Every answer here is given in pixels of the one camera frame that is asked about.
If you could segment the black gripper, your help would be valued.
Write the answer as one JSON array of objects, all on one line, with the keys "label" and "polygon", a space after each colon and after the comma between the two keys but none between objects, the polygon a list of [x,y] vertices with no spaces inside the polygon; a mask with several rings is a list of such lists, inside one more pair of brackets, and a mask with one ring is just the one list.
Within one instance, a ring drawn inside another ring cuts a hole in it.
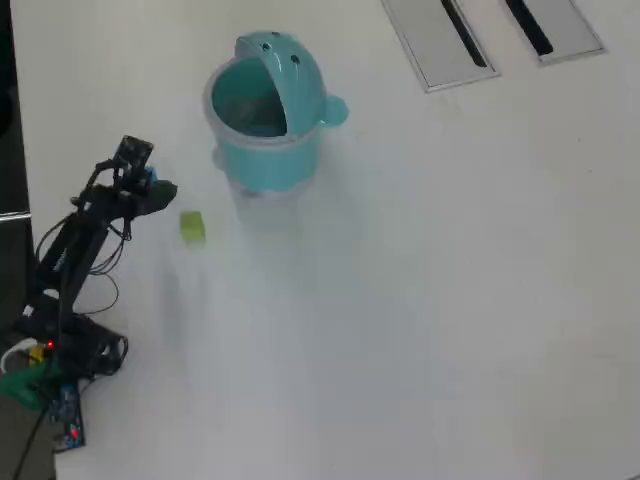
[{"label": "black gripper", "polygon": [[[97,184],[98,176],[113,171],[110,185]],[[108,159],[95,165],[84,188],[84,209],[100,218],[132,216],[139,196],[145,192],[148,171],[145,163],[128,163],[124,160]],[[144,213],[153,214],[165,210],[176,197],[178,186],[168,180],[153,182],[144,204]]]}]

